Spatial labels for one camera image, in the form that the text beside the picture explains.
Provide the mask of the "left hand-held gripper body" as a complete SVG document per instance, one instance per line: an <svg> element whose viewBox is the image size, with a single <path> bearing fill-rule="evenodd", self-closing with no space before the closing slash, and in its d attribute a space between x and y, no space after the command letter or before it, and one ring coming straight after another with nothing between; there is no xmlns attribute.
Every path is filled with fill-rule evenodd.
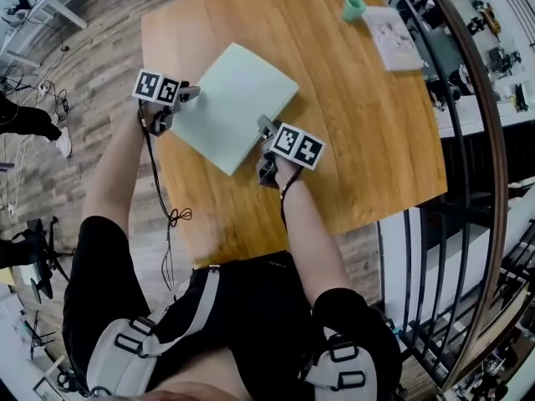
<svg viewBox="0 0 535 401"><path fill-rule="evenodd" d="M132 97L138 99L138 105L152 103L160 108L153 116L152 122L142 125L150 134L160 136L172 126L173 114L190 100L190 83L167 75L141 69L137 75Z"/></svg>

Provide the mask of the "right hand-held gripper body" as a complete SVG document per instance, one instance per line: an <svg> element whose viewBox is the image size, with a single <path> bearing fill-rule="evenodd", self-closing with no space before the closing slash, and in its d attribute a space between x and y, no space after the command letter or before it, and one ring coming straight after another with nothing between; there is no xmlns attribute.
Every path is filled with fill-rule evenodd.
<svg viewBox="0 0 535 401"><path fill-rule="evenodd" d="M301 168L315 170L326 144L312 134L293 125L277 124L277 134L260 145L260 159L257 162L257 178L260 185L277 189L276 157L283 157Z"/></svg>

